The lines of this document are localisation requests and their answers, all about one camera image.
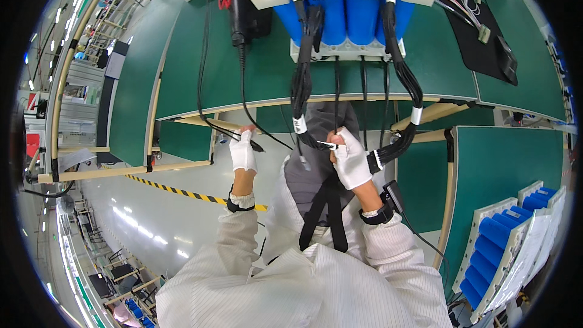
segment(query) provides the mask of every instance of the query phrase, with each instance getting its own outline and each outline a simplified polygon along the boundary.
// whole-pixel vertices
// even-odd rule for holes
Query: black wrist band
[[[393,209],[387,204],[377,210],[377,215],[374,217],[365,217],[363,215],[363,210],[359,210],[360,219],[363,220],[368,225],[378,225],[381,223],[387,223],[393,218]]]
[[[229,190],[229,197],[227,197],[227,209],[232,211],[233,213],[237,211],[249,211],[255,209],[255,205],[253,204],[250,208],[239,208],[239,205],[235,204],[231,201],[231,192],[233,191],[233,186],[231,185],[231,190]]]

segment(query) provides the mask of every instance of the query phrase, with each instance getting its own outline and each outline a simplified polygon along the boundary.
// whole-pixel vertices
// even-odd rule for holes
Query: hand
[[[254,130],[255,126],[245,126],[235,131],[235,133],[241,135],[241,139],[231,139],[229,143],[231,159],[233,160],[233,171],[244,169],[244,171],[252,172],[253,176],[257,173],[257,163],[255,162],[253,149],[251,148],[251,138]]]
[[[341,127],[336,135],[333,132],[328,133],[326,141],[339,145],[338,149],[330,152],[330,161],[347,190],[361,186],[373,178],[368,169],[366,151],[348,129]]]

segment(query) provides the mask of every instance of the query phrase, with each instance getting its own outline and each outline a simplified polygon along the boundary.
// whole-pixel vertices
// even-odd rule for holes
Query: person
[[[296,145],[284,160],[265,219],[263,269],[252,266],[259,259],[254,127],[230,142],[235,177],[217,241],[156,295],[161,328],[451,327],[441,276],[424,265],[401,216],[368,222],[383,201],[351,105],[339,102],[335,112],[332,102],[309,103],[306,123],[316,140],[339,146],[300,152]]]
[[[106,309],[110,311],[113,318],[128,327],[141,327],[140,324],[129,312],[124,302],[112,303],[106,305]]]

